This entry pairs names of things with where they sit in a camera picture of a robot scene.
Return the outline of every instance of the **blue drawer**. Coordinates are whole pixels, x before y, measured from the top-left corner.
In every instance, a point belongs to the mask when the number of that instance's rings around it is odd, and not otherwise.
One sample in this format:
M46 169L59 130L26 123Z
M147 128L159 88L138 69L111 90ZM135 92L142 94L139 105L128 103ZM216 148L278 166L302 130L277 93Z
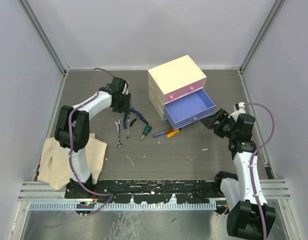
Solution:
M211 115L216 105L204 89L193 92L164 106L164 114L173 129L179 129Z

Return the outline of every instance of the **gray table surface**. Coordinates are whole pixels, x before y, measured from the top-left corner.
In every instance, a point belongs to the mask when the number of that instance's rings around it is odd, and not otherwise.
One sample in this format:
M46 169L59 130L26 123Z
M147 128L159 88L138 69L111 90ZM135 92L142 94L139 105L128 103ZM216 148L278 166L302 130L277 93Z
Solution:
M231 113L234 103L245 101L237 71L207 70L204 73L207 75L204 89L216 104L215 111L223 108ZM169 129L170 124L161 120L148 99L147 71L121 70L113 71L113 74L129 82L131 106L145 117L153 129L142 141L140 137L145 127L143 122L136 122L130 128L129 140L125 140L126 131L122 129L124 148L118 150L114 121L123 121L124 115L112 112L111 108L96 115L90 122L90 132L108 144L100 179L213 179L219 171L236 173L227 148L228 139L219 138L199 121L185 127L172 138L153 138L152 134ZM104 72L98 71L97 77L100 87L111 82L111 77ZM71 71L64 86L60 107L78 104L94 93L91 71ZM261 179L267 178L261 159L258 161L258 172Z

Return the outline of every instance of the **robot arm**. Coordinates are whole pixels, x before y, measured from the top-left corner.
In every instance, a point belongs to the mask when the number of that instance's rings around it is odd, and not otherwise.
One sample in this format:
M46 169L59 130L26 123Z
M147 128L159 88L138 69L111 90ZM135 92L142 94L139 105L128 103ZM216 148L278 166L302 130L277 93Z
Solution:
M113 112L128 112L130 109L131 94L128 93L128 83L118 77L114 77L111 84L101 87L89 99L74 106L63 106L60 109L55 131L55 139L67 153L70 152L69 114L78 107L72 116L74 151L72 152L72 164L79 180L82 183L90 178L90 170L87 165L86 149L89 139L89 121L100 111L112 107ZM71 179L77 182L72 174Z
M257 156L250 165L252 154L256 150L256 144L251 140L255 118L245 113L244 106L243 102L237 103L231 115L221 109L214 115L201 119L201 122L219 137L229 139L228 149L237 169L237 175L220 171L215 176L216 188L225 195L230 210L227 233L237 238L261 240L262 223L253 185L264 213L267 235L276 218L276 212L274 208L267 206L261 190Z

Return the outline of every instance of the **green screwdriver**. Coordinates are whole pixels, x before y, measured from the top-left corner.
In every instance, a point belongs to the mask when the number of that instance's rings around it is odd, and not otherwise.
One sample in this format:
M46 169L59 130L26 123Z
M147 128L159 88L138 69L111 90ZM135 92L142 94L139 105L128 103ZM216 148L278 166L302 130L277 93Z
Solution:
M145 126L144 131L143 131L143 136L140 139L140 141L144 138L144 136L147 136L147 134L151 131L151 129L152 129L152 126L150 126L150 125Z

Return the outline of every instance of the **metal frame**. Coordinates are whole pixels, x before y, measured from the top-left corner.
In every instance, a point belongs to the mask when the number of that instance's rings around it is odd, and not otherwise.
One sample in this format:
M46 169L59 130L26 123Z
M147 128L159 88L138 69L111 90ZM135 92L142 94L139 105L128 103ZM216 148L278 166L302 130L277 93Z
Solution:
M129 67L129 68L106 68L110 71L147 71L150 67ZM201 70L240 70L239 66L225 67L225 66L211 66L211 67L200 67ZM91 71L92 69L71 69L73 72L85 72Z
M290 199L285 180L265 179L260 180L260 186L266 199ZM210 200L225 201L224 197L209 198ZM86 201L86 199L76 199L76 201ZM65 199L65 189L55 191L48 183L40 181L26 181L19 194L18 201L72 201Z
M87 208L77 208L79 201L71 200L65 202L59 201L35 201L30 204L30 211L80 211L80 212L90 212ZM94 206L94 209L100 208L103 203L98 203ZM172 196L168 203L153 203L153 204L136 204L131 199L130 203L110 203L106 204L101 211L176 211L176 210L196 210L205 211L216 210L216 201L210 200L209 203L194 203L194 204L177 204L176 196Z
M238 75L240 76L240 79L241 79L241 82L242 82L242 86L243 86L243 90L244 90L244 93L245 93L245 97L246 97L246 101L248 103L252 103L253 100L250 96L250 91L249 91L249 88L248 88L248 85L247 85L247 82L246 82L246 78L245 78L245 75L241 72L241 71L238 71ZM253 116L257 116L256 112L255 112L255 107L253 105L248 105L248 110L249 112L253 115ZM256 131L256 140L257 140L257 144L260 146L261 144L263 144L265 142L262 134L261 134L261 131L260 131L260 126L258 124L258 121L255 122L254 124L255 126L255 131ZM260 154L262 155L262 160L263 160L263 163L266 166L270 166L269 165L269 157L268 157L268 153L266 151L266 146L261 148L260 150Z
M55 99L54 104L53 104L52 114L51 114L51 116L48 120L48 125L47 125L48 127L45 131L45 134L44 134L44 138L43 138L44 140L51 135L51 132L52 132L52 129L53 129L53 123L54 123L56 115L57 115L58 105L59 105L59 102L60 102L60 99L61 99L61 96L62 96L62 92L63 92L64 86L65 86L66 79L68 77L68 73L69 72L66 72L64 74L64 76L61 79L61 82L59 84L57 96L56 96L56 99ZM40 146L40 154L37 156L37 161L36 161L36 165L35 165L35 170L34 170L33 175L32 175L32 179L34 179L34 177L35 177L36 169L38 167L38 163L39 163L40 158L41 158L41 152L43 151L44 143L45 143L45 141L43 141L41 146Z
M10 234L10 240L20 240L25 227L29 207L30 207L29 201L18 202L17 217Z
M57 53L57 51L55 50L55 48L53 46L53 45L56 44L55 41L53 41L53 43L51 43L50 37L47 36L45 30L42 28L40 21L36 17L32 7L28 3L28 1L27 0L18 0L18 1L21 4L21 6L23 7L23 9L24 9L25 13L27 14L27 16L29 17L30 21L32 22L37 34L40 36L40 38L43 41L44 45L46 46L48 52L50 53L50 55L54 59L55 63L57 64L59 70L63 74L66 74L69 71L69 66L68 66L64 56L62 56L62 58L60 58L60 56L59 56L60 48L59 48L58 53Z
M304 239L302 232L297 228L297 219L294 216L294 206L292 200L278 200L278 205L283 216L287 234L291 240Z
M256 51L257 47L259 46L261 40L263 39L263 37L265 36L267 30L269 29L271 23L273 22L273 19L276 17L279 9L281 8L281 6L283 5L283 3L285 2L285 0L275 0L271 10L269 11L269 14L267 15L265 22L263 23L254 43L252 44L252 47L250 48L242 67L240 68L241 72L244 72L250 59L252 58L252 56L254 55L254 52Z

